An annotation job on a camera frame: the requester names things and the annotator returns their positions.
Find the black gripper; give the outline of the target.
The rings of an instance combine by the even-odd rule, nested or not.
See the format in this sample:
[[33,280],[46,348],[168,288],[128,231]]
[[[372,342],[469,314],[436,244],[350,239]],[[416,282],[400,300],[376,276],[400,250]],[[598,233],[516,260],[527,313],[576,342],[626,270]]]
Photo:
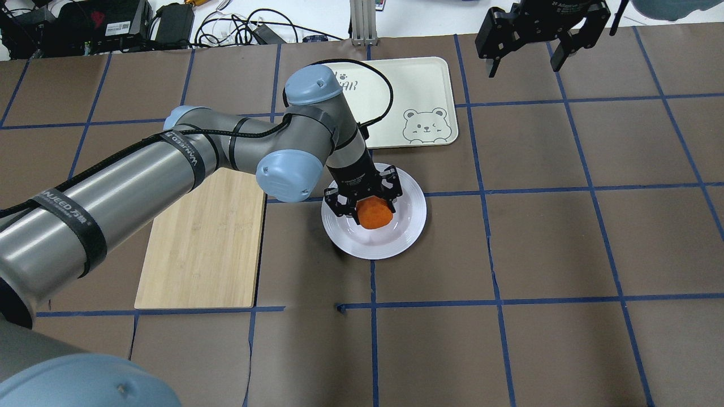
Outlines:
[[352,165],[345,168],[327,168],[336,183],[324,190],[324,202],[337,217],[347,217],[360,225],[357,204],[359,201],[377,196],[385,200],[391,214],[395,214],[395,202],[402,196],[398,169],[383,164],[378,170],[375,164]]

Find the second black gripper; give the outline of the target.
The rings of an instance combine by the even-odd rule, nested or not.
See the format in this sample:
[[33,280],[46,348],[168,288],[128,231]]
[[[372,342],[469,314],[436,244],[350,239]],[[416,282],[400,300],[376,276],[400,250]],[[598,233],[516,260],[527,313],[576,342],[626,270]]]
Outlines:
[[520,1],[507,11],[489,8],[474,43],[478,57],[486,59],[487,76],[494,78],[507,54],[558,40],[550,65],[559,72],[572,54],[597,43],[611,16],[605,1]]

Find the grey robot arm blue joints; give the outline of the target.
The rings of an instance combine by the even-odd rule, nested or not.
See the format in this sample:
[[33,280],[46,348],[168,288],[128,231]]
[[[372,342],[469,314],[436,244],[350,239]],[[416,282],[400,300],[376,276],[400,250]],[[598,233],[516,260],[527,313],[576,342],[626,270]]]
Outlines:
[[373,164],[326,61],[295,72],[278,124],[179,106],[163,131],[57,187],[2,210],[2,405],[179,406],[135,363],[33,330],[38,305],[220,168],[255,175],[268,195],[304,201],[323,169]]

